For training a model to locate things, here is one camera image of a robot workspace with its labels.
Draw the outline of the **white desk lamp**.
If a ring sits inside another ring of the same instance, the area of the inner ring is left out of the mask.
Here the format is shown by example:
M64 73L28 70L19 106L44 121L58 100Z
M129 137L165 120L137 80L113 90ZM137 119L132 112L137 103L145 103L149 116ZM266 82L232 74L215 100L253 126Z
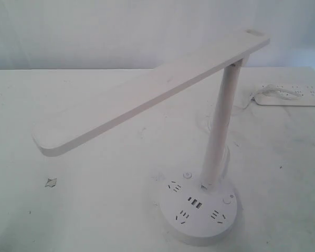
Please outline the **white desk lamp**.
M225 237L238 212L234 187L225 177L230 151L226 138L238 77L250 54L267 46L267 35L235 31L214 44L162 64L111 90L36 124L32 136L45 156L62 155L171 96L223 72L200 173L179 172L161 186L163 224L176 239L208 246Z

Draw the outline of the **white power strip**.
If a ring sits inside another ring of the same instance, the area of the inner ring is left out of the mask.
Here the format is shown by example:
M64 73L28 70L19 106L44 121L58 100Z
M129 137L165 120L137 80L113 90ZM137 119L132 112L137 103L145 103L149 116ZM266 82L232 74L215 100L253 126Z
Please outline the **white power strip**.
M315 107L315 85L263 84L251 100L260 106Z

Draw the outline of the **small grey paper scrap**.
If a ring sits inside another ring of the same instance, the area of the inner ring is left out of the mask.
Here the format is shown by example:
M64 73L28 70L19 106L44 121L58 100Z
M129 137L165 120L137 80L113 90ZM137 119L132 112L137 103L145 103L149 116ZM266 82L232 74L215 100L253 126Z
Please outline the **small grey paper scrap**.
M57 179L56 178L52 178L52 179L48 179L46 184L45 184L45 187L50 187L50 188L53 188L55 187L57 184Z

